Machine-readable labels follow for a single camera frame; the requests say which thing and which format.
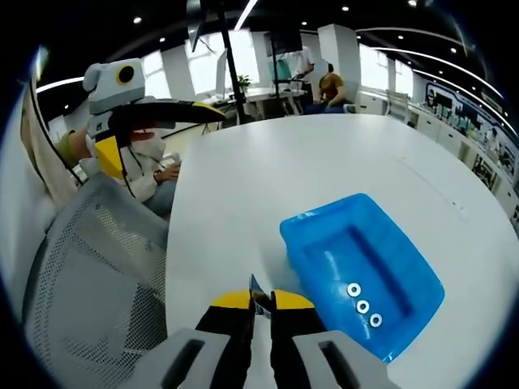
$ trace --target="cable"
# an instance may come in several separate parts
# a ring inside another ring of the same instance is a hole
[[[127,185],[127,188],[128,188],[128,191],[130,192],[130,195],[132,195],[134,199],[137,199],[137,198],[135,197],[135,195],[133,194],[133,192],[131,191],[130,183],[128,182],[128,179],[127,179],[126,174],[123,174],[123,175],[122,175],[122,179],[124,180],[124,183]]]
[[[204,40],[203,40],[203,39],[201,39],[201,38],[200,38],[200,40],[199,40],[199,41],[200,41],[200,42],[202,42],[202,43],[204,44],[204,46],[205,46],[205,47],[207,47],[207,48],[208,48],[208,50],[209,50],[209,51],[210,51],[211,53],[213,53],[214,55],[218,55],[218,54],[217,54],[217,52],[216,52],[216,51],[214,51],[213,49],[211,49],[211,48],[209,47],[209,45],[208,45],[207,43],[205,43],[205,42],[204,42]]]
[[[31,94],[31,102],[34,106],[34,112],[36,113],[36,118],[38,120],[38,123],[40,124],[41,129],[43,130],[43,135],[45,136],[45,139],[47,139],[47,142],[51,146],[51,148],[54,150],[54,153],[58,156],[59,160],[63,163],[63,166],[69,171],[70,174],[74,177],[74,179],[79,183],[80,186],[84,185],[84,182],[79,178],[79,176],[75,173],[75,171],[65,162],[65,159],[62,157],[62,155],[58,152],[56,147],[54,146],[54,143],[52,143],[52,140],[49,136],[49,129],[47,128],[47,125],[45,124],[45,121],[40,116],[40,110],[37,108],[37,102],[36,97],[34,96],[34,91],[32,90],[32,85],[29,83],[29,92]]]
[[[144,177],[144,169],[143,169],[143,166],[140,164],[139,160],[137,159],[137,157],[135,156],[135,154],[134,154],[133,151],[131,150],[131,146],[128,146],[128,151],[130,152],[131,156],[133,156],[133,159],[135,160],[135,162],[137,162],[137,165],[140,167],[140,172],[141,172],[141,174],[142,174],[143,177]]]

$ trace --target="wall display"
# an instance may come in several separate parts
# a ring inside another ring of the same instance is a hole
[[[485,184],[488,190],[492,190],[497,173],[483,160],[481,156],[476,158],[472,171]]]
[[[436,116],[442,118],[463,135],[470,133],[470,138],[482,147],[485,147],[487,142],[487,134],[495,129],[500,144],[497,158],[503,171],[515,181],[517,168],[519,168],[519,150],[501,129],[500,123],[487,111],[462,94],[437,83],[427,83],[424,100]]]

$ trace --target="white desk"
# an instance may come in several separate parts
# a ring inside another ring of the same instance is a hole
[[[286,98],[289,101],[290,106],[294,110],[294,112],[298,112],[298,107],[295,105],[294,98],[304,95],[305,92],[300,89],[291,89],[290,91],[284,91],[282,88],[279,90],[280,98]],[[246,111],[249,114],[253,114],[253,109],[248,107],[249,104],[257,104],[259,115],[264,118],[265,110],[263,107],[263,102],[266,100],[271,100],[276,97],[276,89],[274,87],[270,88],[248,88],[245,93],[246,99]],[[213,105],[216,103],[221,103],[223,99],[212,96],[208,99],[203,100],[205,104]],[[228,104],[234,104],[236,100],[224,100]]]
[[[194,139],[169,227],[168,333],[194,327],[215,297],[246,289],[252,272],[266,290],[297,292],[279,224],[358,192],[405,231],[446,292],[428,326],[389,365],[391,379],[409,389],[462,387],[491,351],[516,295],[519,241],[461,161],[383,116],[282,118]],[[255,335],[247,387],[272,376],[266,327]]]

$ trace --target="computer monitor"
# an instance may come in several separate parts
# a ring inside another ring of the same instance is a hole
[[[302,50],[301,33],[296,28],[276,32],[267,32],[265,34],[267,57],[272,56],[272,43],[274,44],[276,55],[293,53]]]
[[[200,5],[200,0],[187,0],[186,19],[187,35],[189,36],[191,48],[195,52],[206,19],[206,12]]]
[[[217,89],[215,95],[225,98],[225,70],[227,67],[227,49],[221,54],[217,61]]]

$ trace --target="person in white shirt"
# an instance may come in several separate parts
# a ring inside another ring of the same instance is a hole
[[[312,105],[314,98],[312,95],[309,74],[314,71],[314,56],[307,46],[303,46],[302,50],[298,51],[295,56],[298,59],[295,68],[295,78],[302,80],[301,89],[306,92],[305,95],[301,97],[301,103],[303,106]]]
[[[121,149],[122,162],[127,172],[126,181],[116,180],[127,187],[131,194],[145,207],[160,217],[168,216],[177,187],[180,172],[178,156],[175,163],[165,167],[161,161],[164,156],[165,142],[154,134],[150,139],[132,142],[129,147]],[[88,158],[79,162],[88,176],[99,172],[96,158]]]
[[[497,130],[495,128],[492,128],[490,131],[487,132],[486,141],[488,150],[495,153],[499,151],[500,142],[498,140]]]

